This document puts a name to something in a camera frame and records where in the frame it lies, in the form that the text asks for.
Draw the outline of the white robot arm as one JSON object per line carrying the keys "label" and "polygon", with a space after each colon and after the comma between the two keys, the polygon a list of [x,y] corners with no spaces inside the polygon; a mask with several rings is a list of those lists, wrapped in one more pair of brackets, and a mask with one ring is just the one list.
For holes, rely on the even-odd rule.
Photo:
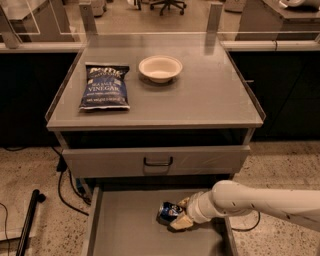
{"label": "white robot arm", "polygon": [[211,190],[198,192],[179,202],[184,211],[170,223],[183,230],[214,218],[241,216],[255,210],[320,231],[320,191],[292,189],[259,189],[223,180]]}

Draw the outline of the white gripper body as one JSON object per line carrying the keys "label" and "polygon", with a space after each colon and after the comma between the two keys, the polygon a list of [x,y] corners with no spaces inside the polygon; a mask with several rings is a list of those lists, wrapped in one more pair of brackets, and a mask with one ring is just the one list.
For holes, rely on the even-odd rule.
{"label": "white gripper body", "polygon": [[192,195],[187,204],[187,215],[193,222],[201,224],[216,217],[212,192],[198,192]]}

